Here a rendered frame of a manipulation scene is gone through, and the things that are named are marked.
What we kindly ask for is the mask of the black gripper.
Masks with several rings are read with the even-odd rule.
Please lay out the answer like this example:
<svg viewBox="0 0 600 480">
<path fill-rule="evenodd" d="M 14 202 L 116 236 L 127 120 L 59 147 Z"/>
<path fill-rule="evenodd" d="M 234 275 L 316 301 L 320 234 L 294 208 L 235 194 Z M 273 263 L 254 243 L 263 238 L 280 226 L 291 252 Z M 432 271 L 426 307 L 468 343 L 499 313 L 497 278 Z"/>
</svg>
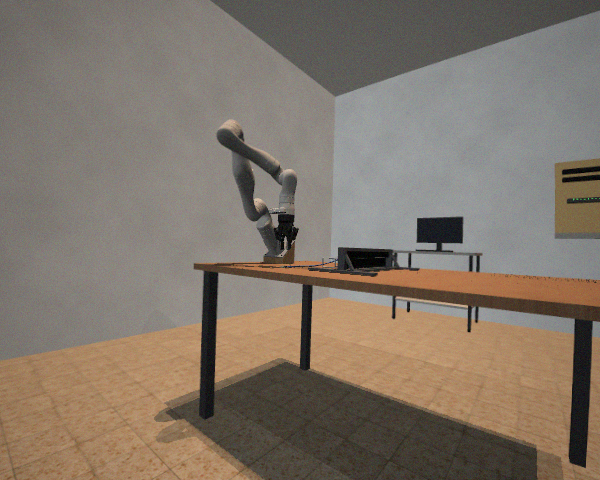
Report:
<svg viewBox="0 0 600 480">
<path fill-rule="evenodd" d="M 279 240 L 280 250 L 284 250 L 284 238 L 286 236 L 286 250 L 291 249 L 291 242 L 296 239 L 299 228 L 294 227 L 294 215 L 290 214 L 279 214 L 278 215 L 279 225 L 274 228 L 276 240 Z"/>
</svg>

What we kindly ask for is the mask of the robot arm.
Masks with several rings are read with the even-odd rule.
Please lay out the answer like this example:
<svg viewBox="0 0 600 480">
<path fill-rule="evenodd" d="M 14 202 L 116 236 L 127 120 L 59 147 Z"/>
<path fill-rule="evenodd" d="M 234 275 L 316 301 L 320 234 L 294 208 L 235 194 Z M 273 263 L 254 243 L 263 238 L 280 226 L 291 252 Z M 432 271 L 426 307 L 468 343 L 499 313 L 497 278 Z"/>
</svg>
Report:
<svg viewBox="0 0 600 480">
<path fill-rule="evenodd" d="M 284 250 L 280 250 L 279 240 L 276 240 L 275 237 L 274 228 L 276 227 L 271 214 L 295 215 L 296 172 L 292 169 L 283 170 L 280 163 L 271 155 L 247 145 L 244 141 L 242 128 L 235 120 L 226 121 L 217 130 L 216 137 L 220 144 L 237 153 L 232 152 L 232 170 L 246 216 L 253 222 L 258 220 L 256 227 L 263 238 L 263 242 L 266 243 L 268 251 L 272 255 L 282 253 L 285 250 L 285 245 Z M 269 173 L 277 183 L 282 185 L 279 195 L 279 208 L 268 210 L 263 200 L 253 199 L 255 177 L 249 160 Z"/>
</svg>

